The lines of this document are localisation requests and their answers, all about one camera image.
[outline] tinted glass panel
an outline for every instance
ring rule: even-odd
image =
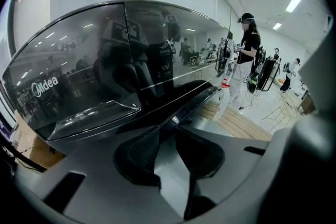
[[[129,2],[125,9],[136,72],[149,104],[176,96],[177,89],[193,88],[196,81],[220,84],[217,50],[228,29],[169,5]]]
[[[124,6],[86,10],[34,38],[4,75],[28,125],[57,139],[140,109]]]

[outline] black t-shirt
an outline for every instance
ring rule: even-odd
[[[254,48],[255,50],[258,50],[259,44],[260,44],[260,37],[257,33],[253,32],[243,42],[242,49],[247,50],[247,51],[251,51],[251,48]],[[238,56],[237,63],[251,62],[253,59],[254,59],[253,57],[248,56],[248,55],[240,52],[240,55]]]

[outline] midea logo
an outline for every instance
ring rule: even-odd
[[[33,94],[36,97],[41,97],[42,93],[49,90],[52,88],[54,85],[57,85],[58,81],[55,77],[53,77],[51,80],[49,79],[48,81],[44,81],[43,83],[37,84],[37,83],[32,83],[31,85],[31,90]]]

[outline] white pants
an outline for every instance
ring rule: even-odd
[[[250,74],[251,68],[252,68],[252,63],[251,62],[244,62],[241,64],[237,65],[236,71],[233,74],[231,81],[230,81],[230,99],[229,99],[229,104],[232,103],[238,96],[239,96],[239,90],[240,87],[242,86],[242,82],[246,77]]]

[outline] black cap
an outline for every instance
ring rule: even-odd
[[[238,19],[238,23],[241,23],[242,20],[252,20],[254,16],[251,13],[244,13],[241,18]]]

